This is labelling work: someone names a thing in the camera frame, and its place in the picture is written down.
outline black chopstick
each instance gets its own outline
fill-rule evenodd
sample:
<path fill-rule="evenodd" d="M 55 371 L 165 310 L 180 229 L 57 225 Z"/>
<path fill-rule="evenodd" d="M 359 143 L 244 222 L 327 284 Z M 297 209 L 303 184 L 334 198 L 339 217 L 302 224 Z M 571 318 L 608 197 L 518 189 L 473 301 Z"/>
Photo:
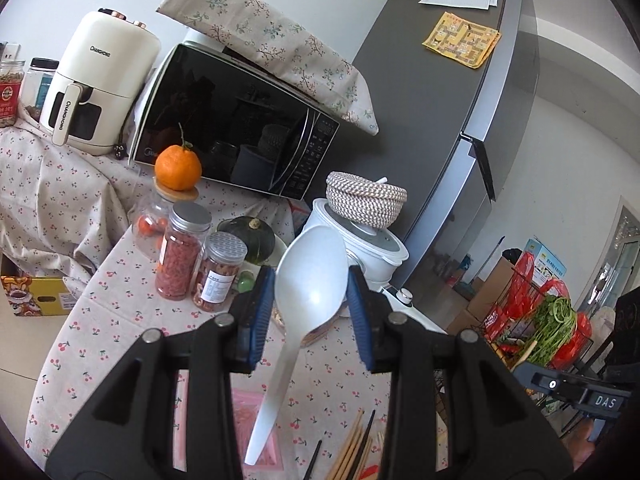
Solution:
<path fill-rule="evenodd" d="M 360 447 L 358 448 L 358 453 L 356 454 L 356 459 L 353 461 L 353 465 L 351 465 L 351 469 L 349 469 L 349 474 L 347 475 L 347 480 L 358 480 L 353 477 L 358 472 L 358 466 L 360 465 L 360 459 L 362 458 L 362 454 L 366 451 L 367 440 L 369 439 L 369 431 L 371 430 L 371 425 L 373 424 L 373 418 L 376 416 L 376 410 L 371 412 L 371 416 L 369 417 L 369 423 L 367 424 L 367 429 L 362 436 L 362 441 L 360 443 Z"/>
<path fill-rule="evenodd" d="M 322 440 L 318 440 L 316 450 L 314 451 L 314 455 L 311 457 L 311 462 L 309 462 L 309 467 L 306 468 L 305 477 L 302 480 L 309 480 L 311 478 L 311 472 L 313 471 L 314 464 L 316 463 L 316 458 L 318 458 L 320 446 L 322 446 Z"/>

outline blue label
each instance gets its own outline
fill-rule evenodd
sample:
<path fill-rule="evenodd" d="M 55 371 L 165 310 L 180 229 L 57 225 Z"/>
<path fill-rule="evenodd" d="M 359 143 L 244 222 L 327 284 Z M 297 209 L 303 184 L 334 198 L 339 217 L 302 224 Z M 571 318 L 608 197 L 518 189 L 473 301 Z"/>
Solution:
<path fill-rule="evenodd" d="M 36 108 L 42 109 L 44 106 L 44 99 L 47 96 L 47 92 L 49 91 L 49 87 L 51 86 L 51 80 L 53 76 L 45 74 L 42 76 L 42 80 L 40 81 L 40 88 L 38 88 L 38 95 L 36 97 Z"/>

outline red label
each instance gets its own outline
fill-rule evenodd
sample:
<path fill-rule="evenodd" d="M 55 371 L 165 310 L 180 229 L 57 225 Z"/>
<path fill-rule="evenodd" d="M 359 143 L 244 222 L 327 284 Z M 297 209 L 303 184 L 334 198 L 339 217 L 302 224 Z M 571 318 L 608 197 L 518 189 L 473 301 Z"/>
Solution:
<path fill-rule="evenodd" d="M 21 82 L 0 84 L 0 119 L 15 115 L 20 85 Z"/>

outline refrigerator handle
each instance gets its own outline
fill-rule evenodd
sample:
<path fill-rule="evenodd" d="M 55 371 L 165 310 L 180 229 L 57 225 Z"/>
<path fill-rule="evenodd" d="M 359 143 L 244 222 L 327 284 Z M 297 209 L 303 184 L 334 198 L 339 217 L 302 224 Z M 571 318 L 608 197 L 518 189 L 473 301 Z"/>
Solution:
<path fill-rule="evenodd" d="M 465 139 L 471 142 L 471 145 L 474 148 L 474 156 L 478 162 L 478 168 L 480 168 L 482 180 L 484 180 L 484 187 L 486 188 L 487 196 L 489 197 L 489 200 L 493 200 L 495 202 L 494 178 L 491 175 L 491 166 L 489 165 L 489 157 L 486 154 L 484 142 L 474 137 L 465 136 Z"/>

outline wooden lid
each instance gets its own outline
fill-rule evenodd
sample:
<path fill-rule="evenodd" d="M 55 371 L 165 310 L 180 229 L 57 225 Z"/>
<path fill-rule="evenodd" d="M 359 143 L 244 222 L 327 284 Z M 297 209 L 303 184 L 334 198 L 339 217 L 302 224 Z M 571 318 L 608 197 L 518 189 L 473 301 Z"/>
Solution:
<path fill-rule="evenodd" d="M 174 189 L 169 189 L 167 186 L 163 186 L 160 184 L 156 178 L 154 177 L 154 186 L 156 186 L 156 191 L 159 195 L 169 202 L 178 202 L 178 200 L 187 200 L 189 202 L 193 202 L 199 197 L 198 190 L 195 187 L 188 189 L 186 191 L 176 191 Z"/>

